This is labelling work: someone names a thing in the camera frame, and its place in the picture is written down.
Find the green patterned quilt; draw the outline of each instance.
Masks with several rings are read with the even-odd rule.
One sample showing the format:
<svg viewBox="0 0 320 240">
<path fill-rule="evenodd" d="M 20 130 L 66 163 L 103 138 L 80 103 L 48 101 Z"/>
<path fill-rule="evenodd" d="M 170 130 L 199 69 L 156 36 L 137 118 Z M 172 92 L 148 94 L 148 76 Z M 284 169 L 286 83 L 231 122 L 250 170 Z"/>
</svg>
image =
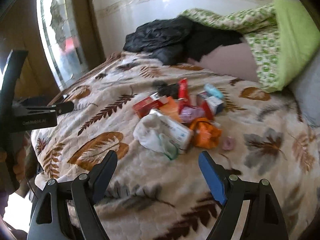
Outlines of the green patterned quilt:
<svg viewBox="0 0 320 240">
<path fill-rule="evenodd" d="M 310 15 L 296 1 L 275 0 L 227 16 L 199 8 L 181 15 L 212 28 L 241 32 L 251 47 L 257 76 L 266 92 L 282 90 L 291 82 L 320 42 L 320 33 Z"/>
</svg>

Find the light blue bottle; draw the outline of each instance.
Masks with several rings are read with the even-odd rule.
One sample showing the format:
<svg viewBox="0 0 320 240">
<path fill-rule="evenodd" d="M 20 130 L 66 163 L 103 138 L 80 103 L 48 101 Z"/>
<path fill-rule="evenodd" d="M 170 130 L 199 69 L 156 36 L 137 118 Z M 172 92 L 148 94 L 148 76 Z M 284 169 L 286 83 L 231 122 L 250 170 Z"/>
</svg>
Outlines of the light blue bottle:
<svg viewBox="0 0 320 240">
<path fill-rule="evenodd" d="M 219 89 L 217 89 L 214 85 L 212 84 L 205 84 L 204 85 L 204 90 L 211 96 L 214 96 L 216 98 L 219 99 L 223 99 L 224 96 L 223 94 L 220 92 Z"/>
</svg>

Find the black cloth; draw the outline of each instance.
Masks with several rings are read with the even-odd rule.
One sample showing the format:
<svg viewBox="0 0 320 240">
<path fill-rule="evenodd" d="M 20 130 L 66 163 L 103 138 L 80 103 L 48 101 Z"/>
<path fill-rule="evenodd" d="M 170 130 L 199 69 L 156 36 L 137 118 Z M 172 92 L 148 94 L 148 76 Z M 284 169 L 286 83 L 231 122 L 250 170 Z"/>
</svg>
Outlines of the black cloth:
<svg viewBox="0 0 320 240">
<path fill-rule="evenodd" d="M 200 60 L 220 45 L 241 43 L 242 35 L 195 23 L 179 16 L 170 20 L 155 20 L 137 28 L 125 38 L 124 50 L 152 52 L 164 65 L 175 65 L 190 57 Z"/>
</svg>

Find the blanket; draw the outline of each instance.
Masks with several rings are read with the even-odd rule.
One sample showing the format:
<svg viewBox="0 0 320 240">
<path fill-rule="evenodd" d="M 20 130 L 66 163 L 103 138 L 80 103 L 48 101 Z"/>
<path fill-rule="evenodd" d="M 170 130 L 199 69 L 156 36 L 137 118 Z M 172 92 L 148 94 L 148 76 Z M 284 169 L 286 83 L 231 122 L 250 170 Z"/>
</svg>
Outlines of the blanket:
<svg viewBox="0 0 320 240">
<path fill-rule="evenodd" d="M 320 32 L 302 3 L 273 3 L 227 16 L 193 8 L 181 15 L 203 25 L 237 30 L 251 47 L 266 92 L 281 91 L 306 66 L 320 44 Z"/>
<path fill-rule="evenodd" d="M 225 96 L 216 116 L 221 141 L 232 136 L 231 151 L 208 150 L 214 161 L 242 180 L 268 179 L 281 205 L 290 240 L 312 221 L 320 196 L 316 135 L 302 119 L 287 91 L 268 94 L 255 82 L 220 76 L 192 65 L 163 66 L 143 53 L 122 52 L 88 73 L 70 89 L 65 101 L 75 109 L 58 117 L 58 125 L 34 130 L 32 144 L 44 171 L 41 189 L 53 178 L 73 180 L 88 173 L 109 150 L 118 166 L 104 199 L 95 206 L 112 240 L 206 239 L 220 212 L 198 166 L 204 150 L 190 146 L 170 161 L 133 138 L 139 122 L 132 106 L 153 93 L 156 79 L 188 79 L 190 94 L 212 83 Z M 239 239 L 248 203 L 244 202 L 232 239 Z M 69 204 L 72 223 L 75 209 Z"/>
</svg>

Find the leaf-patterned blanket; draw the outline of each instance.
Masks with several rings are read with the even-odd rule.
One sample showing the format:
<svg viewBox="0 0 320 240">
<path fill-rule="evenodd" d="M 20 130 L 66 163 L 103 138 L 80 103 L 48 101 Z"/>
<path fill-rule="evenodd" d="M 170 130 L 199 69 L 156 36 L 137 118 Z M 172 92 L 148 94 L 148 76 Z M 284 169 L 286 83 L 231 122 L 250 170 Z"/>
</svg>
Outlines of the leaf-patterned blanket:
<svg viewBox="0 0 320 240">
<path fill-rule="evenodd" d="M 226 108 L 216 121 L 223 129 L 221 141 L 232 136 L 236 146 L 223 151 L 220 143 L 208 152 L 242 180 L 268 179 L 290 239 L 297 239 L 315 215 L 320 167 L 315 131 L 303 121 L 292 95 L 267 94 L 257 83 L 191 65 L 162 66 L 145 54 L 118 53 L 62 92 L 74 102 L 74 111 L 59 116 L 56 127 L 32 132 L 44 168 L 36 184 L 43 188 L 50 178 L 73 180 L 112 149 L 118 166 L 95 207 L 110 239 L 206 239 L 221 209 L 198 166 L 203 149 L 190 147 L 170 161 L 132 135 L 139 122 L 132 106 L 152 93 L 152 82 L 182 78 L 188 78 L 190 94 L 205 83 L 224 94 Z M 233 239 L 241 235 L 248 203 L 243 207 Z M 77 224 L 74 207 L 69 209 Z"/>
</svg>

